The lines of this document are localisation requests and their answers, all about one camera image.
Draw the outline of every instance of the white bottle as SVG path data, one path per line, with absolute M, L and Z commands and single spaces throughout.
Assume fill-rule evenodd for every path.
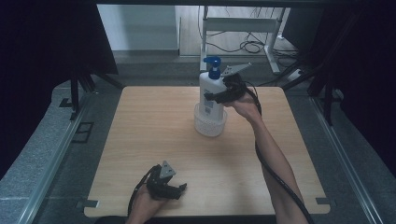
M 219 93 L 226 91 L 223 78 L 220 77 L 219 66 L 221 59 L 219 57 L 204 58 L 204 62 L 210 63 L 213 67 L 209 72 L 204 72 L 199 76 L 200 85 L 200 102 L 196 104 L 194 110 L 195 129 L 206 136 L 217 136 L 222 133 L 224 124 L 227 119 L 227 113 L 224 106 L 216 101 L 206 100 L 205 93 Z
M 205 93 L 219 93 L 226 91 L 219 66 L 221 59 L 219 57 L 204 58 L 204 62 L 212 64 L 209 72 L 204 72 L 199 76 L 200 86 L 200 114 L 203 118 L 221 122 L 223 120 L 224 106 L 217 104 L 215 101 L 207 101 Z

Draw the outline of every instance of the bottle pump nozzle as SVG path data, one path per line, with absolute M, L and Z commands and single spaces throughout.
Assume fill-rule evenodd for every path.
M 221 58 L 217 56 L 204 58 L 204 63 L 210 63 L 212 67 L 209 70 L 209 77 L 211 79 L 219 79 L 221 72 L 219 66 L 221 65 Z

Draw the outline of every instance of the human arm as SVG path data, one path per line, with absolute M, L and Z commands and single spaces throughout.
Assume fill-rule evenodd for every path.
M 152 199 L 146 184 L 140 187 L 134 200 L 134 206 L 125 224 L 143 224 L 168 202 L 168 199 Z
M 265 159 L 272 170 L 274 170 L 274 172 L 280 176 L 286 184 L 288 184 L 288 186 L 302 201 L 303 198 L 297 186 L 290 164 L 265 126 L 265 123 L 262 120 L 262 115 L 254 104 L 253 98 L 246 93 L 239 100 L 224 105 L 232 106 L 238 114 L 247 119 L 253 129 L 262 158 Z M 295 201 L 263 166 L 262 172 L 271 195 L 273 207 L 276 211 L 276 222 L 278 224 L 307 223 L 304 214 Z

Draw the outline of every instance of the wooden table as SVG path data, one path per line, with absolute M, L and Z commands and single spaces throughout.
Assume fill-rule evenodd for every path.
M 290 111 L 284 92 L 257 88 L 263 119 L 295 173 L 312 214 L 330 211 L 318 175 Z M 226 108 L 227 122 L 218 137 L 194 129 L 197 87 L 126 87 L 121 95 L 105 149 L 92 183 L 87 217 L 126 216 L 134 187 L 153 165 L 168 161 L 177 174 L 169 185 L 187 183 L 157 217 L 272 215 L 270 195 L 254 149 L 248 122 Z

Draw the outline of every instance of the hand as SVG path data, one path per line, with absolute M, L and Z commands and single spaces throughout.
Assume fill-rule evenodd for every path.
M 169 201 L 169 199 L 154 200 L 149 194 L 146 184 L 140 187 L 134 199 L 131 215 L 126 224 L 143 224 L 152 217 Z
M 259 109 L 255 105 L 253 98 L 247 92 L 238 100 L 224 103 L 223 105 L 226 107 L 232 106 L 239 115 L 247 119 L 250 123 L 256 120 L 262 120 Z

